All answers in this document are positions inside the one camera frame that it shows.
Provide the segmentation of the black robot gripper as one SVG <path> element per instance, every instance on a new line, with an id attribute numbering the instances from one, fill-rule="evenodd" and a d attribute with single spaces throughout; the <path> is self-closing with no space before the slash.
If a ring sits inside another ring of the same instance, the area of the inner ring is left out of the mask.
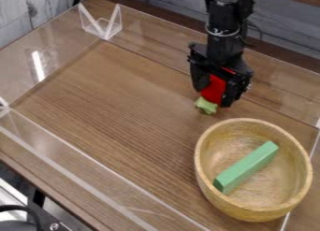
<path id="1" fill-rule="evenodd" d="M 227 81 L 221 106 L 229 108 L 248 91 L 253 70 L 243 59 L 243 51 L 228 52 L 225 48 L 215 48 L 207 44 L 189 44 L 190 75 L 194 89 L 200 92 L 211 83 L 215 75 Z"/>

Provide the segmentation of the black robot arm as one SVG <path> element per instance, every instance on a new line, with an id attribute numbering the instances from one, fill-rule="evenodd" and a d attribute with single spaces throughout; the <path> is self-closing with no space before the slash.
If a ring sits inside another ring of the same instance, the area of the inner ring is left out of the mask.
<path id="1" fill-rule="evenodd" d="M 192 82 L 211 103 L 229 108 L 248 92 L 255 75 L 243 57 L 255 0 L 205 0 L 205 5 L 208 40 L 189 44 Z"/>

